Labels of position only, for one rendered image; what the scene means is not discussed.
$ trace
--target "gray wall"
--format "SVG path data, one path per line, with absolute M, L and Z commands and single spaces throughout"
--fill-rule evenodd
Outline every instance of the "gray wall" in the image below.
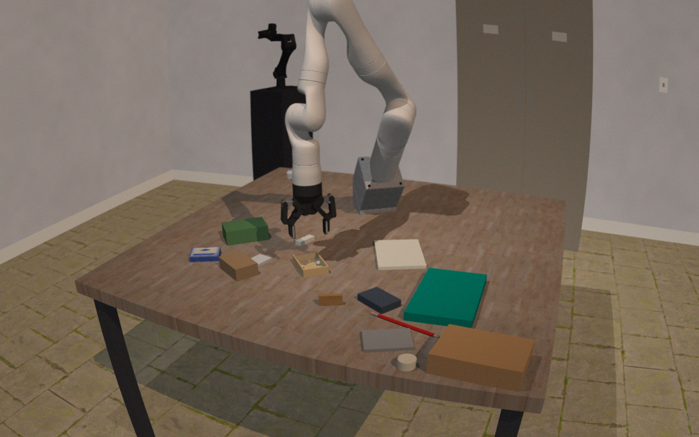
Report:
M 0 0 L 0 249 L 172 169 L 166 0 Z
M 699 2 L 595 1 L 593 13 L 584 215 L 699 233 Z
M 405 179 L 455 183 L 458 138 L 457 41 L 454 2 L 355 0 L 377 46 L 417 105 L 400 171 Z M 299 83 L 308 0 L 169 2 L 169 91 L 172 154 L 178 171 L 252 177 L 250 100 L 275 86 L 279 42 L 258 39 L 277 23 L 297 48 L 286 85 Z M 353 172 L 371 155 L 385 100 L 360 80 L 335 22 L 328 48 L 327 116 L 314 134 L 323 171 Z

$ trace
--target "black pedestal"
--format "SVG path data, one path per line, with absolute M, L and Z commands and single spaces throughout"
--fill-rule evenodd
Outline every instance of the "black pedestal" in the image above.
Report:
M 293 103 L 306 103 L 296 86 L 250 91 L 253 179 L 278 167 L 293 166 L 293 147 L 285 130 L 285 112 Z

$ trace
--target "beige round cap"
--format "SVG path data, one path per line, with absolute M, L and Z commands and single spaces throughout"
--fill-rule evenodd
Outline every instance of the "beige round cap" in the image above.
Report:
M 412 354 L 400 354 L 396 367 L 402 371 L 413 371 L 417 368 L 417 357 Z

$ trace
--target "green box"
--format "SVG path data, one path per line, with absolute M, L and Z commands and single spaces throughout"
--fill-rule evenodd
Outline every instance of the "green box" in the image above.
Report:
M 228 246 L 269 240 L 269 226 L 263 217 L 223 222 L 223 240 Z
M 403 312 L 403 320 L 473 327 L 486 274 L 429 268 Z

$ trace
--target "black box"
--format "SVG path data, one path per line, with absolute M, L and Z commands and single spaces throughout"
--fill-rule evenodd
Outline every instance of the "black box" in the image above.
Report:
M 379 287 L 363 291 L 357 294 L 361 303 L 368 305 L 372 310 L 382 314 L 400 307 L 400 299 L 387 293 Z
M 306 103 L 297 86 L 250 91 L 253 179 L 279 167 L 293 167 L 293 147 L 285 129 L 285 113 L 293 103 Z

